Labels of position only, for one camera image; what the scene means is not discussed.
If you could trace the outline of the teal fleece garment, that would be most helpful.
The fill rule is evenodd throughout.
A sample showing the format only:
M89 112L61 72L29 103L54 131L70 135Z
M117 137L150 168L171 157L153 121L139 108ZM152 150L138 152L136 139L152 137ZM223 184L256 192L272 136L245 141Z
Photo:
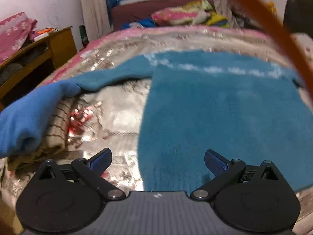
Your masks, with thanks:
M292 69L189 50L140 55L68 80L81 88L73 96L81 118L69 120L67 139L78 134L87 155L111 149L106 179L120 189L190 193L214 177L208 149L249 165L271 160L296 192L312 185L312 112Z

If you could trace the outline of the yellow blue folded clothes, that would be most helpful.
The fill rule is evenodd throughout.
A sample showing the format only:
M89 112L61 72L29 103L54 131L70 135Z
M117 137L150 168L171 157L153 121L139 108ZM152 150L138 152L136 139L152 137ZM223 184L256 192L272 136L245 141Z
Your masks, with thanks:
M214 11L210 12L210 16L204 24L208 26L221 27L221 28L230 27L227 18L225 16L217 14Z

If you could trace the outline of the blue clothes pile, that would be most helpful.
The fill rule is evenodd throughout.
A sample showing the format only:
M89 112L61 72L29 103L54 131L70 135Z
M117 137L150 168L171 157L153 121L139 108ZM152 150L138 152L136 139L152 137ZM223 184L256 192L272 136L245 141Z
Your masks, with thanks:
M129 28L155 28L156 23L151 18L142 19L136 22L124 23L119 29L129 29Z

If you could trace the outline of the beige checked folded cloth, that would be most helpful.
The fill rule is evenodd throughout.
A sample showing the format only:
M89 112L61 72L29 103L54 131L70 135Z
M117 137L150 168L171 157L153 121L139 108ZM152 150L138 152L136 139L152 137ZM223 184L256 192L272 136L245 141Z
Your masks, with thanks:
M70 111L75 98L59 101L52 113L41 145L29 154L13 155L7 158L8 171L16 171L40 163L66 148Z

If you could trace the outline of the floral satin bedspread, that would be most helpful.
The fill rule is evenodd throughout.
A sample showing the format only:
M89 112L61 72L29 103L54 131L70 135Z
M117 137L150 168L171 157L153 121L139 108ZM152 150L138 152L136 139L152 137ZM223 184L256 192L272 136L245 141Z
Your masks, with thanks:
M1 114L23 234L312 234L312 105L273 41L123 31Z

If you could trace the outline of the blue knitted garment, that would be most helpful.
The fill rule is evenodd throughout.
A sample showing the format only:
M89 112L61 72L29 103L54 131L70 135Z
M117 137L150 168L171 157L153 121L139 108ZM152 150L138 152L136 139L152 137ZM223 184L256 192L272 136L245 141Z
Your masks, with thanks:
M36 150L58 102L80 92L77 84L58 81L34 89L5 108L1 112L1 158Z

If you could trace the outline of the wooden side cabinet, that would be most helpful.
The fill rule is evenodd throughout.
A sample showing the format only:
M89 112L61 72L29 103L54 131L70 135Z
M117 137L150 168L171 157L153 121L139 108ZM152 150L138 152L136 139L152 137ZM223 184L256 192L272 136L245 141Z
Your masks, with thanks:
M16 52L1 64L1 110L10 104L7 95L38 67L44 74L53 72L76 55L72 28L50 33Z

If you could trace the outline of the white orange items on cabinet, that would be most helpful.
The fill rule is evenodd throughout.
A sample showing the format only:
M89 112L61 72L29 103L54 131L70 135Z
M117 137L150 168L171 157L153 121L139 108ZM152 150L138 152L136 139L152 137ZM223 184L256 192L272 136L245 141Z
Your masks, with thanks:
M34 37L33 41L38 41L42 38L45 38L49 36L50 33L53 33L55 31L54 28L45 28L43 30L40 30L37 32L37 35Z

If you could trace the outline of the pink lace cloth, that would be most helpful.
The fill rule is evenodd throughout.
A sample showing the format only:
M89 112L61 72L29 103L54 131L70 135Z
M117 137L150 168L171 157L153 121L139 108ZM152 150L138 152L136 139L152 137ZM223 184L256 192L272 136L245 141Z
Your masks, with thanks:
M1 21L0 56L1 64L12 57L25 43L36 36L37 20L20 12Z

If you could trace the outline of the dark red headboard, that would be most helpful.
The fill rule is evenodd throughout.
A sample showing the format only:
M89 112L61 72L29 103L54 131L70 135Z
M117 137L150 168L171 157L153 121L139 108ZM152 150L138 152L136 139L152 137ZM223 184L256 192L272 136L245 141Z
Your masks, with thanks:
M151 18L151 15L161 9L167 7L183 6L191 1L196 0L150 0L144 2L136 2L132 4L119 5L112 9L112 23L115 31L124 23L136 22L142 19Z

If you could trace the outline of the blue plastic bag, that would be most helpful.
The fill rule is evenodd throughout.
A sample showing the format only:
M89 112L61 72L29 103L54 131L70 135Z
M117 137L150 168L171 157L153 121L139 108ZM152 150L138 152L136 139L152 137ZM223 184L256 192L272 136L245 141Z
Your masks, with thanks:
M114 7L117 7L119 5L120 0L106 0L106 6L108 11L112 10Z

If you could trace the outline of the beige right curtain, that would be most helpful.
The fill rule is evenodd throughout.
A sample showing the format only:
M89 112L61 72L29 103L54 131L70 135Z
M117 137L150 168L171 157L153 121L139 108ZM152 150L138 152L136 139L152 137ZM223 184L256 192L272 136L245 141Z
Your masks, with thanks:
M213 0L213 3L217 14L225 16L229 25L234 28L236 22L233 21L234 18L230 8L230 0Z

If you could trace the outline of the beige curtain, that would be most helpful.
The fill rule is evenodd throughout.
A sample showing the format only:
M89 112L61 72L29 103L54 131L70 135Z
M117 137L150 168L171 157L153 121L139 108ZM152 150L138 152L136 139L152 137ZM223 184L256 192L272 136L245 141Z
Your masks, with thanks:
M213 0L213 3L217 14L225 16L229 25L234 28L236 22L233 21L234 18L230 8L230 0Z
M89 41L111 32L106 0L81 0L83 21Z

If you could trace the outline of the beige left curtain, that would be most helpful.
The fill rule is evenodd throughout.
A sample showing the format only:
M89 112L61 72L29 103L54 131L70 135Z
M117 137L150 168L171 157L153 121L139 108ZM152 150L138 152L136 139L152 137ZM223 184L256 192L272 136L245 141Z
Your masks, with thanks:
M111 32L106 0L81 0L83 21L89 41Z

